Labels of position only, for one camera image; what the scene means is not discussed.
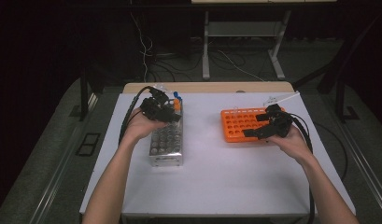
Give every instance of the hand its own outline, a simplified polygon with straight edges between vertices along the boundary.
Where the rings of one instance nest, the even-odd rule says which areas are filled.
[[[303,161],[307,160],[310,156],[313,156],[304,138],[302,137],[301,132],[293,125],[290,126],[290,131],[286,137],[282,138],[274,135],[268,137],[267,140],[276,143],[281,150],[297,160],[300,164],[302,164]]]
[[[124,135],[131,135],[136,140],[139,140],[164,126],[166,126],[166,123],[148,119],[142,114],[141,109],[137,108],[130,115],[130,121]]]

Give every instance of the person's left hand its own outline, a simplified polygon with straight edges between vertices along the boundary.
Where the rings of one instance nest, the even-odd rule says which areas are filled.
[[[161,121],[150,120],[142,114],[138,107],[130,115],[130,121],[124,135],[131,135],[139,140],[148,136],[152,131],[162,128],[167,124]]]

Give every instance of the forearm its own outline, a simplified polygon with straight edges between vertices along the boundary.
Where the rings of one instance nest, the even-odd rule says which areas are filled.
[[[136,143],[133,137],[123,137],[92,193],[83,223],[118,223],[130,159]]]
[[[359,223],[317,159],[311,156],[301,165],[309,181],[321,223]]]

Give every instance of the wooden table edge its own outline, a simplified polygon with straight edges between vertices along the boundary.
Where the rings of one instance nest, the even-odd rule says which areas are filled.
[[[274,82],[164,82],[164,83],[128,83],[122,93],[138,93],[146,86],[163,86],[169,91],[180,93],[209,92],[294,92],[286,81]]]

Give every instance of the white tabletop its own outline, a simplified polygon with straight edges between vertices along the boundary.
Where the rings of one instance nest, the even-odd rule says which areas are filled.
[[[269,143],[226,143],[219,113],[223,109],[263,107],[269,96],[293,92],[183,93],[184,164],[152,167],[150,136],[136,145],[122,213],[147,217],[277,217],[309,212],[308,183],[301,166]],[[121,94],[80,213],[84,213],[101,173],[117,146],[120,126],[135,94]],[[140,105],[149,93],[140,96]],[[300,95],[280,102],[302,117],[322,168],[355,213]]]

